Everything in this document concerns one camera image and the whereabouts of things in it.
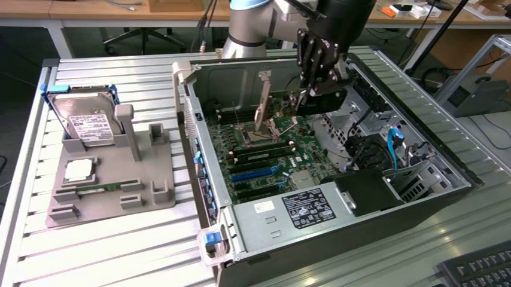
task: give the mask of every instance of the warning label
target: warning label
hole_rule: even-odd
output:
[[[71,124],[83,142],[96,142],[113,139],[107,115],[72,115]]]
[[[303,229],[335,218],[319,188],[281,198],[295,228]]]

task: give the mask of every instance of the slotted metal table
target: slotted metal table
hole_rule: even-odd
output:
[[[511,238],[509,169],[440,110],[387,57],[368,47],[364,60],[403,102],[485,182],[413,229],[337,255],[257,286],[433,286],[435,265]],[[276,50],[269,56],[289,55]],[[48,229],[45,212],[61,151],[63,128],[36,93],[0,225],[1,287],[215,286],[200,262],[200,229],[173,107],[171,64],[216,53],[60,60],[43,84],[115,83],[135,107],[135,130],[169,130],[177,204],[171,209]]]

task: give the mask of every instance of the green circuit board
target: green circuit board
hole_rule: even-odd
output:
[[[269,133],[269,122],[260,128],[260,130],[265,131],[263,133],[253,132],[253,121],[240,122],[240,124],[237,124],[237,122],[220,124],[215,117],[205,119],[227,188],[231,199],[236,204],[300,189],[303,185],[297,185],[293,182],[292,174],[295,172],[308,171],[309,179],[307,183],[313,183],[313,185],[319,184],[325,176],[336,174],[336,170],[323,153],[323,148],[315,138],[312,129],[307,124],[307,119],[304,117],[295,117],[296,125],[289,128],[293,125],[292,117],[283,112],[279,113],[279,117],[275,116],[273,113],[276,110],[281,111],[281,108],[277,105],[272,105],[269,112],[271,115],[273,115],[271,119],[275,122],[275,126],[280,132],[288,129],[280,136],[275,136]],[[271,175],[232,182],[233,173],[229,172],[229,169],[235,167],[236,164],[232,162],[229,152],[243,151],[253,147],[264,149],[265,146],[288,143],[289,141],[293,142],[292,154],[263,161],[264,163],[269,163],[269,166],[275,169]],[[260,194],[251,192],[264,189],[271,190]]]

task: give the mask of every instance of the black keyboard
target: black keyboard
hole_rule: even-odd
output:
[[[511,240],[439,264],[451,286],[511,287]]]

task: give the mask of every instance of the motherboard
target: motherboard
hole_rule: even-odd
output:
[[[216,111],[207,124],[221,174],[235,203],[312,187],[337,173],[305,116],[273,93],[268,120],[256,129],[255,110]]]

